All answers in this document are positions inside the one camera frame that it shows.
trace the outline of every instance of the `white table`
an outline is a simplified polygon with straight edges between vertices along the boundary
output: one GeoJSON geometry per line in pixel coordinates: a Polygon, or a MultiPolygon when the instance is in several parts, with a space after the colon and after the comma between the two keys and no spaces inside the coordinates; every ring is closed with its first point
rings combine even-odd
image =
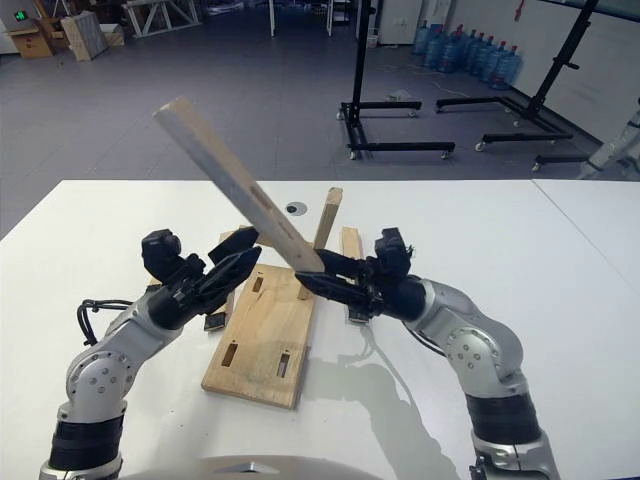
{"type": "Polygon", "coordinates": [[[535,183],[640,295],[640,186],[578,180],[535,183]]]}
{"type": "MultiPolygon", "coordinates": [[[[525,347],[541,425],[567,479],[640,473],[640,299],[592,243],[529,181],[264,182],[312,238],[329,186],[371,253],[382,227],[417,246],[413,271],[449,283],[525,347]]],[[[64,378],[82,350],[83,298],[139,296],[149,275],[140,239],[171,228],[206,256],[245,220],[208,182],[62,182],[0,244],[0,478],[34,478],[48,455],[64,378]]],[[[272,251],[262,261],[282,264],[272,251]]],[[[206,393],[200,381],[220,338],[189,324],[146,364],[128,396],[123,475],[195,457],[286,454],[328,458],[388,479],[468,478],[474,461],[464,396],[447,362],[388,318],[363,330],[319,300],[297,411],[206,393]]],[[[99,315],[101,334],[110,316],[99,315]]]]}

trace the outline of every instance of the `cardboard box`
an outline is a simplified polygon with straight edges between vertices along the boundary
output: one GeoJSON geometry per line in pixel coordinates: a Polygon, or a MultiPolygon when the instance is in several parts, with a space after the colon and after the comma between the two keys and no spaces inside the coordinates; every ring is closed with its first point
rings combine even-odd
{"type": "Polygon", "coordinates": [[[39,25],[7,32],[22,58],[53,57],[53,48],[39,25]]]}
{"type": "Polygon", "coordinates": [[[124,47],[124,30],[117,23],[100,24],[100,30],[104,33],[109,47],[124,47]]]}
{"type": "Polygon", "coordinates": [[[63,18],[60,23],[77,61],[91,60],[107,49],[107,40],[95,13],[85,11],[75,17],[63,18]]]}

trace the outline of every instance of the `black joint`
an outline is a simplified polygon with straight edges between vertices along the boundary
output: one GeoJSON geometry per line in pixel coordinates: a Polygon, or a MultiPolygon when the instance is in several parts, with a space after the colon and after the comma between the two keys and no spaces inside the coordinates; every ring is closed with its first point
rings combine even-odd
{"type": "Polygon", "coordinates": [[[88,470],[118,455],[124,415],[99,423],[58,422],[49,465],[56,470],[88,470]]]}
{"type": "Polygon", "coordinates": [[[505,398],[467,395],[475,435],[486,442],[518,445],[540,438],[540,427],[528,393],[505,398]]]}

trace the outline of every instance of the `white wall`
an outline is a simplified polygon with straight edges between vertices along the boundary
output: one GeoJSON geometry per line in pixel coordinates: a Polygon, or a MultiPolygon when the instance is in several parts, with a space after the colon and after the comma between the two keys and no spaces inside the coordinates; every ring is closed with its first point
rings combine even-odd
{"type": "MultiPolygon", "coordinates": [[[[520,0],[457,0],[449,25],[463,23],[518,45],[523,67],[515,87],[532,96],[560,51],[579,10],[529,0],[519,22],[520,0]]],[[[594,13],[573,56],[579,70],[564,68],[545,105],[600,140],[614,137],[640,97],[640,23],[594,13]]]]}

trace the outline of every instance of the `blue water bottle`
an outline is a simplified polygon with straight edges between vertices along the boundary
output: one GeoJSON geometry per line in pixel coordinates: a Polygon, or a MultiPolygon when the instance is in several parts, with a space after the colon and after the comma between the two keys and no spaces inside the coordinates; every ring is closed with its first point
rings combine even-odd
{"type": "Polygon", "coordinates": [[[414,55],[424,55],[427,50],[427,42],[429,42],[429,27],[427,27],[427,21],[416,31],[416,38],[413,40],[413,48],[411,53],[414,55]]]}
{"type": "Polygon", "coordinates": [[[436,70],[442,73],[452,73],[458,68],[460,58],[460,49],[462,48],[462,40],[460,39],[462,32],[456,31],[456,35],[451,37],[449,42],[442,48],[440,61],[436,70]]]}
{"type": "Polygon", "coordinates": [[[475,77],[479,77],[482,75],[482,69],[484,67],[484,63],[487,61],[487,57],[495,48],[493,45],[493,35],[491,35],[487,39],[487,43],[485,43],[482,48],[478,50],[478,54],[476,55],[476,59],[473,62],[473,69],[471,70],[471,75],[475,77]]]}
{"type": "Polygon", "coordinates": [[[464,66],[464,62],[467,60],[467,55],[469,55],[469,48],[473,45],[478,39],[476,38],[476,29],[471,30],[471,35],[462,40],[462,50],[460,52],[460,64],[464,66]]]}
{"type": "Polygon", "coordinates": [[[442,33],[442,27],[438,27],[436,36],[427,43],[427,51],[422,62],[423,67],[436,68],[438,66],[446,39],[446,35],[442,33]]]}
{"type": "Polygon", "coordinates": [[[511,51],[500,59],[489,77],[489,88],[508,90],[513,85],[522,66],[522,58],[516,53],[517,49],[518,47],[514,45],[511,47],[511,51]]]}
{"type": "Polygon", "coordinates": [[[493,50],[487,56],[487,60],[484,62],[484,67],[482,68],[482,75],[480,75],[480,80],[487,83],[493,71],[498,66],[498,62],[500,59],[507,53],[504,51],[504,46],[507,42],[500,42],[500,46],[493,50]]]}
{"type": "Polygon", "coordinates": [[[467,72],[471,72],[471,70],[473,69],[473,65],[476,61],[476,56],[478,55],[478,50],[480,50],[480,48],[484,45],[483,38],[484,32],[480,32],[480,35],[478,35],[478,39],[469,47],[467,57],[464,61],[464,69],[467,72]]]}

